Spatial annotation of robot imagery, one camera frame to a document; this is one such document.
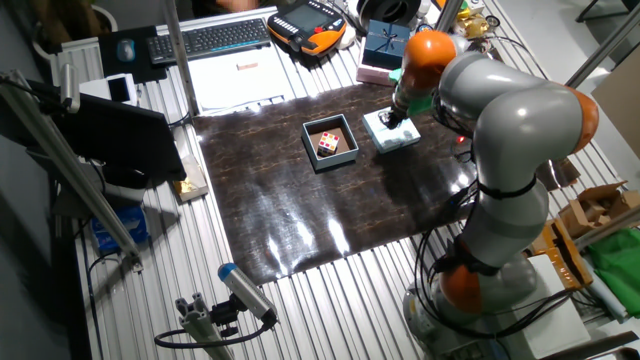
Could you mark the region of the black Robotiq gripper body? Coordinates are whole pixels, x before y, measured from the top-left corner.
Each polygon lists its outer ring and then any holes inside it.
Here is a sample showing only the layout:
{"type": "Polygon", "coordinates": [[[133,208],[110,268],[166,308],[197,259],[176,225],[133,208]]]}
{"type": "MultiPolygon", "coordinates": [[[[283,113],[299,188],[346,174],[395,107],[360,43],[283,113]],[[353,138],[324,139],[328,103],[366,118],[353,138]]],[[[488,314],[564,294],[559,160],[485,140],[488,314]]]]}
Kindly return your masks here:
{"type": "Polygon", "coordinates": [[[379,112],[380,121],[388,129],[397,128],[406,118],[407,113],[395,107],[390,107],[389,109],[384,109],[379,112]]]}

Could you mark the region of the person hand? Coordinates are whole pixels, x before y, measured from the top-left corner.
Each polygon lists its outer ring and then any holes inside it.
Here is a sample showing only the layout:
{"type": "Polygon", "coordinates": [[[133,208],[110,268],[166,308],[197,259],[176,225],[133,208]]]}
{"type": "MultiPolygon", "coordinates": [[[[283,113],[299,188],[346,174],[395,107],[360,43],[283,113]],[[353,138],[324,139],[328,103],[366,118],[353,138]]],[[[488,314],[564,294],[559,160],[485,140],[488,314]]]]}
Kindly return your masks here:
{"type": "Polygon", "coordinates": [[[216,4],[232,13],[257,9],[259,0],[216,0],[216,4]]]}

